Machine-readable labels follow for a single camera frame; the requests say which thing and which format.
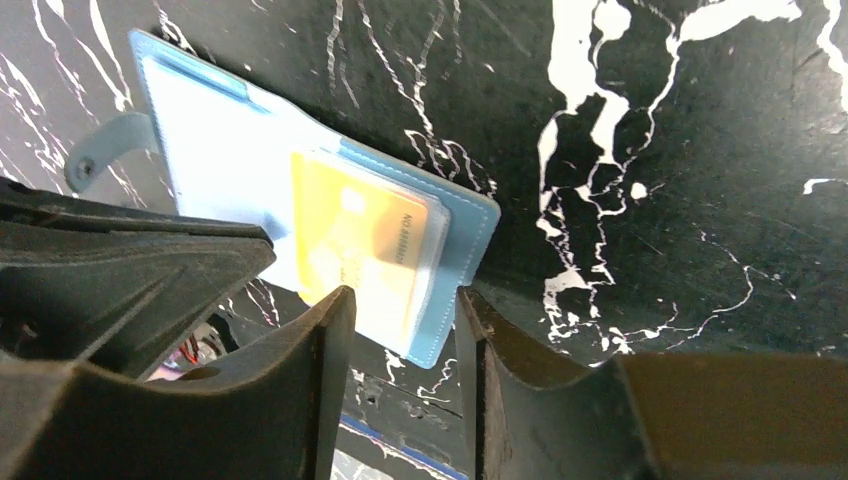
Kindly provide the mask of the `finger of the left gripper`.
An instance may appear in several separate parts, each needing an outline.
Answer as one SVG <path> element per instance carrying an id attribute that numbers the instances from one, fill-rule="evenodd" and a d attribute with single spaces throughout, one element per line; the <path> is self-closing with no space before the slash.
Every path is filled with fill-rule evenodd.
<path id="1" fill-rule="evenodd" d="M 274 261 L 259 227 L 1 182 L 1 357 L 139 379 Z"/>

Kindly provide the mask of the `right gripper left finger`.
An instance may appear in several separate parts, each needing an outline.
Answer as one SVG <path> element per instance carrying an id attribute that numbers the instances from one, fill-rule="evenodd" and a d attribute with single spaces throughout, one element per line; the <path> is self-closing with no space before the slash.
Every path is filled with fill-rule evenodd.
<path id="1" fill-rule="evenodd" d="M 286 326 L 176 380 L 85 362 L 1 366 L 5 479 L 327 479 L 356 300 L 336 288 Z"/>

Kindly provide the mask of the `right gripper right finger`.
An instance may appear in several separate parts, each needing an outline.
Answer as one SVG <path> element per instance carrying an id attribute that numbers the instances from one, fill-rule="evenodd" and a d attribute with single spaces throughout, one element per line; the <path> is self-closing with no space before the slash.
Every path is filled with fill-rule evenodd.
<path id="1" fill-rule="evenodd" d="M 456 293 L 475 479 L 843 479 L 847 364 L 786 354 L 615 356 L 590 368 Z"/>

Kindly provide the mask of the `blue card holder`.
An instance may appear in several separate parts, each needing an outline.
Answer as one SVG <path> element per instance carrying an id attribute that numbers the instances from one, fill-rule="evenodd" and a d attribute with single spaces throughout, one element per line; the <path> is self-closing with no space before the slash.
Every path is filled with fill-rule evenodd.
<path id="1" fill-rule="evenodd" d="M 64 168 L 75 192 L 133 150 L 162 157 L 177 211 L 186 217 L 255 225 L 274 262 L 260 278 L 298 294 L 290 157 L 329 153 L 437 198 L 450 221 L 433 290 L 409 362 L 431 368 L 455 318 L 455 294 L 472 281 L 501 215 L 486 195 L 464 188 L 323 125 L 281 96 L 144 31 L 129 34 L 148 110 L 130 111 L 73 147 Z"/>

